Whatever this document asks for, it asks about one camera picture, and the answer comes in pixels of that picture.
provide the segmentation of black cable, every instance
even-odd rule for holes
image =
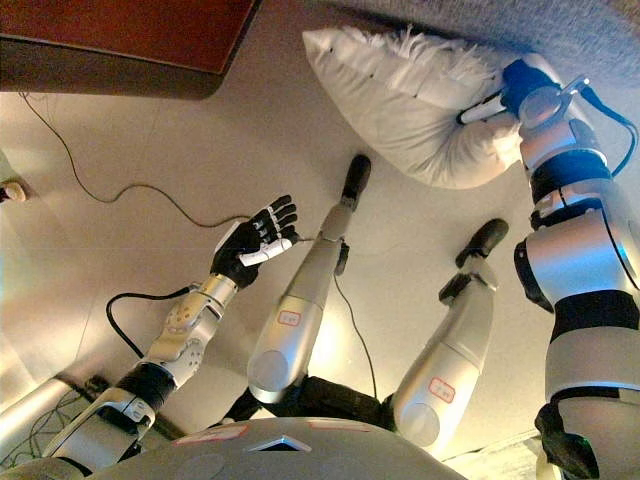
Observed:
[[[231,220],[236,220],[236,219],[245,219],[248,220],[249,217],[248,215],[233,215],[227,218],[224,218],[220,221],[217,221],[215,223],[212,224],[206,224],[206,223],[200,223],[197,220],[195,220],[191,215],[189,215],[184,208],[182,208],[178,202],[176,202],[171,195],[169,195],[168,193],[166,193],[164,190],[154,186],[154,185],[149,185],[147,183],[131,183],[129,185],[127,185],[126,187],[124,187],[122,190],[120,190],[113,198],[100,198],[96,195],[94,195],[91,191],[89,191],[89,189],[84,185],[84,183],[82,183],[82,180],[80,180],[80,177],[78,176],[78,171],[76,169],[76,164],[75,161],[73,159],[73,155],[71,155],[71,150],[69,149],[69,146],[67,145],[67,142],[65,142],[64,138],[62,138],[62,136],[56,131],[55,128],[53,128],[49,122],[47,122],[44,117],[42,115],[40,115],[38,113],[38,111],[33,108],[33,106],[31,105],[31,103],[29,102],[29,100],[27,99],[27,97],[29,96],[28,93],[25,92],[19,92],[18,95],[20,95],[20,97],[26,102],[27,106],[29,107],[29,109],[31,109],[31,111],[33,113],[36,114],[36,116],[47,126],[47,128],[49,130],[51,130],[51,132],[53,132],[53,134],[58,137],[58,140],[60,140],[60,142],[62,143],[62,145],[64,146],[64,149],[67,151],[67,156],[69,157],[69,162],[71,163],[71,169],[73,170],[73,175],[76,178],[76,181],[78,182],[78,185],[80,185],[80,187],[82,188],[82,190],[84,190],[84,192],[89,195],[91,198],[93,198],[95,201],[100,202],[100,203],[106,203],[106,204],[111,204],[111,203],[115,203],[117,202],[120,197],[127,192],[128,190],[131,190],[132,188],[147,188],[149,190],[153,190],[155,192],[158,192],[159,194],[163,195],[167,200],[169,200],[174,207],[176,207],[178,209],[178,211],[180,213],[182,213],[182,215],[184,215],[187,220],[189,220],[191,223],[193,223],[194,225],[201,227],[201,228],[216,228],[219,227],[220,225],[223,225],[227,222],[230,222]]]
[[[582,98],[584,98],[587,102],[589,102],[596,110],[599,110],[601,113],[603,113],[607,117],[618,122],[620,125],[626,128],[631,134],[631,144],[629,145],[629,150],[627,150],[627,154],[624,156],[624,158],[618,164],[615,170],[611,172],[611,176],[615,177],[624,169],[624,167],[627,166],[627,164],[629,163],[629,160],[631,160],[631,157],[633,156],[633,153],[638,144],[638,136],[639,136],[638,128],[634,125],[634,123],[631,120],[623,117],[618,112],[612,110],[611,108],[607,107],[604,103],[602,103],[602,100],[600,100],[600,97],[598,97],[598,95],[596,94],[595,90],[593,90],[593,88],[584,87],[580,91],[580,94],[582,95]]]
[[[336,284],[336,288],[338,289],[338,292],[340,293],[340,296],[342,297],[342,299],[346,302],[347,306],[349,307],[349,313],[351,315],[351,324],[353,325],[353,329],[356,331],[356,334],[360,338],[360,342],[362,342],[362,347],[364,348],[364,353],[367,356],[367,361],[369,362],[369,370],[371,370],[371,382],[373,383],[373,396],[377,400],[378,399],[378,387],[376,386],[376,374],[373,371],[373,362],[371,361],[371,355],[369,355],[369,349],[367,348],[367,343],[364,341],[364,338],[362,337],[362,334],[360,334],[360,330],[358,330],[358,326],[356,325],[356,319],[355,319],[355,316],[353,315],[353,308],[351,308],[351,303],[349,302],[349,300],[347,300],[347,297],[344,295],[344,293],[342,293],[342,289],[340,288],[340,285],[338,284],[338,277],[336,276],[335,273],[333,274],[333,281]]]
[[[144,357],[144,354],[140,351],[140,349],[136,346],[136,344],[133,343],[133,341],[131,341],[129,337],[127,337],[127,334],[122,331],[122,329],[118,326],[115,319],[113,318],[113,314],[111,313],[111,307],[113,306],[113,304],[116,301],[120,300],[121,298],[144,298],[146,300],[169,300],[170,298],[180,297],[187,293],[189,293],[189,287],[181,288],[180,290],[170,293],[169,295],[147,295],[144,293],[130,293],[130,292],[121,293],[119,295],[116,295],[115,297],[113,297],[111,300],[107,302],[107,308],[106,308],[107,320],[109,320],[109,324],[111,325],[111,327],[120,336],[120,338],[122,338],[122,340],[124,340],[124,342],[127,345],[129,345],[129,347],[131,347],[131,350],[135,352],[138,358],[142,358]]]

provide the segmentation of humanoid robot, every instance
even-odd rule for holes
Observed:
[[[536,58],[514,62],[504,71],[502,91],[460,116],[464,122],[480,110],[481,118],[506,109],[522,122],[521,151],[535,208],[534,232],[515,249],[516,270],[527,297],[556,319],[547,354],[548,403],[536,427],[547,456],[567,479],[640,478],[639,230],[613,181],[632,149],[611,172],[591,127],[573,108],[573,96],[579,92],[624,124],[634,143],[637,131],[600,102],[586,79],[563,89],[548,68],[536,66]],[[379,404],[306,376],[328,282],[346,250],[348,219],[366,184],[366,162],[355,165],[346,195],[316,239],[323,248],[312,247],[250,360],[248,393],[274,413],[292,416],[225,421],[169,447],[132,455],[167,396],[195,373],[233,296],[255,280],[256,262],[296,242],[295,207],[283,197],[223,239],[209,279],[170,313],[135,368],[52,441],[46,458],[0,479],[45,473],[56,480],[463,478],[418,445],[437,448],[446,441],[482,366],[486,340],[477,341],[484,334],[474,328],[480,325],[488,338],[496,282],[481,251],[460,257],[460,274],[441,292],[450,317],[390,399]],[[501,234],[491,232],[504,227],[487,228],[479,238],[489,245],[499,241]],[[488,323],[473,316],[461,321],[465,309],[456,305],[465,301],[481,302],[478,311],[488,313]],[[293,335],[278,325],[303,328]],[[249,403],[249,410],[256,405]],[[243,406],[236,402],[230,418],[239,420],[235,413]]]

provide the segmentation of electrical cable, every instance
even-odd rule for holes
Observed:
[[[624,167],[627,166],[627,164],[629,163],[629,160],[631,160],[631,157],[635,152],[636,146],[638,144],[638,136],[639,136],[638,128],[635,126],[635,124],[631,120],[623,117],[615,110],[612,110],[611,108],[607,107],[602,102],[602,100],[600,100],[600,97],[598,97],[598,95],[596,94],[595,90],[593,90],[593,88],[584,87],[582,90],[580,90],[580,95],[582,95],[582,98],[584,98],[587,102],[589,102],[592,107],[594,107],[596,110],[600,111],[607,117],[618,122],[620,125],[626,128],[631,134],[631,144],[629,145],[629,150],[627,150],[627,154],[624,156],[624,158],[618,164],[615,170],[611,172],[611,176],[615,177],[624,169]]]
[[[338,292],[340,293],[340,296],[342,297],[342,299],[345,301],[345,303],[349,307],[349,313],[351,315],[351,324],[353,325],[353,329],[356,331],[356,334],[360,338],[360,342],[362,343],[362,347],[364,348],[364,353],[367,356],[367,361],[369,362],[369,370],[371,370],[371,382],[373,383],[373,396],[377,400],[378,399],[378,387],[376,385],[376,374],[374,373],[374,370],[373,370],[373,362],[371,361],[371,355],[369,355],[369,349],[367,348],[367,343],[364,341],[364,338],[362,337],[362,334],[360,333],[360,330],[358,330],[358,326],[356,325],[356,319],[355,319],[355,316],[353,315],[353,308],[351,307],[351,303],[349,302],[349,300],[347,300],[347,297],[342,292],[342,289],[340,288],[340,285],[338,284],[338,277],[336,276],[335,273],[333,274],[333,281],[336,284],[336,288],[338,289]]]
[[[146,300],[169,300],[171,298],[181,297],[182,295],[189,293],[189,291],[190,291],[189,287],[184,287],[184,288],[181,288],[180,290],[176,290],[175,292],[170,293],[169,295],[147,295],[145,293],[130,293],[130,292],[121,293],[119,295],[116,295],[115,297],[113,297],[111,300],[107,302],[107,307],[106,307],[107,320],[109,320],[109,325],[111,325],[111,328],[113,328],[115,332],[118,334],[118,336],[122,340],[124,340],[124,342],[127,345],[129,345],[129,347],[131,347],[131,350],[134,351],[134,353],[138,356],[138,358],[142,358],[144,357],[144,354],[142,353],[142,351],[140,351],[140,349],[136,346],[136,344],[133,343],[133,341],[127,336],[127,334],[122,331],[122,329],[118,326],[115,319],[113,318],[113,313],[111,312],[111,307],[113,306],[113,304],[116,301],[120,300],[121,298],[144,298]]]
[[[71,149],[69,148],[69,146],[67,145],[67,142],[65,142],[64,138],[62,138],[62,135],[60,135],[55,128],[53,128],[51,126],[51,124],[49,124],[49,122],[47,122],[44,117],[42,115],[40,115],[40,113],[38,113],[38,111],[31,105],[31,103],[29,102],[29,100],[27,99],[27,97],[29,96],[28,92],[18,92],[18,95],[20,95],[20,97],[26,102],[27,106],[29,107],[29,109],[47,126],[47,128],[49,130],[51,130],[51,132],[58,138],[58,140],[60,140],[60,142],[62,143],[62,146],[64,147],[64,149],[67,151],[67,156],[69,157],[69,162],[71,163],[71,169],[73,170],[73,175],[76,178],[76,181],[78,182],[78,185],[80,185],[80,187],[82,188],[82,190],[84,190],[84,192],[89,195],[91,198],[93,198],[96,202],[100,202],[100,203],[105,203],[105,204],[111,204],[111,203],[115,203],[117,202],[120,197],[127,191],[133,189],[133,188],[146,188],[149,190],[153,190],[155,192],[158,192],[159,194],[161,194],[162,196],[164,196],[167,200],[169,200],[174,207],[176,207],[176,209],[178,209],[178,211],[185,216],[185,218],[187,218],[187,220],[189,220],[191,223],[193,223],[194,225],[201,227],[201,228],[216,228],[219,227],[220,225],[223,225],[227,222],[230,222],[231,220],[237,220],[237,219],[244,219],[244,220],[248,220],[249,218],[251,218],[248,215],[233,215],[227,218],[224,218],[222,220],[219,220],[215,223],[211,223],[211,224],[207,224],[207,223],[201,223],[198,222],[197,220],[195,220],[191,215],[189,215],[184,208],[182,208],[178,202],[176,202],[173,197],[171,197],[171,195],[169,195],[168,193],[166,193],[164,190],[154,186],[154,185],[149,185],[147,183],[139,183],[139,182],[135,182],[135,183],[131,183],[129,185],[127,185],[126,187],[124,187],[122,190],[120,190],[113,198],[100,198],[97,195],[93,194],[85,185],[84,183],[82,183],[82,180],[80,180],[80,177],[78,176],[78,171],[76,169],[76,164],[75,164],[75,160],[73,159],[73,155],[71,154]]]
[[[40,445],[37,442],[37,435],[39,434],[47,434],[47,435],[55,435],[57,433],[59,433],[60,430],[58,431],[43,431],[44,427],[48,424],[49,420],[51,419],[51,417],[54,414],[60,413],[59,410],[61,408],[67,407],[69,405],[74,404],[75,402],[77,402],[78,400],[82,399],[82,395],[78,394],[77,397],[72,398],[72,399],[67,399],[67,397],[69,396],[69,394],[71,393],[77,393],[74,390],[70,390],[67,393],[65,393],[60,400],[58,400],[58,403],[55,405],[55,407],[53,407],[51,410],[48,410],[46,412],[44,412],[42,415],[40,415],[31,425],[31,429],[29,431],[29,436],[27,438],[25,438],[22,442],[20,442],[18,445],[16,445],[2,460],[0,460],[0,465],[4,465],[4,463],[11,459],[11,462],[9,463],[8,468],[12,468],[15,467],[17,464],[17,461],[19,459],[19,457],[21,455],[28,455],[29,457],[33,458],[37,458],[39,456],[42,455],[42,451],[40,449]],[[60,421],[62,428],[64,428],[68,423],[71,422],[70,418],[65,415],[69,420],[65,423],[64,421]],[[20,448],[22,448],[22,446],[28,443],[29,444],[29,451],[25,451],[25,452],[18,452],[13,458],[12,455],[19,450]]]

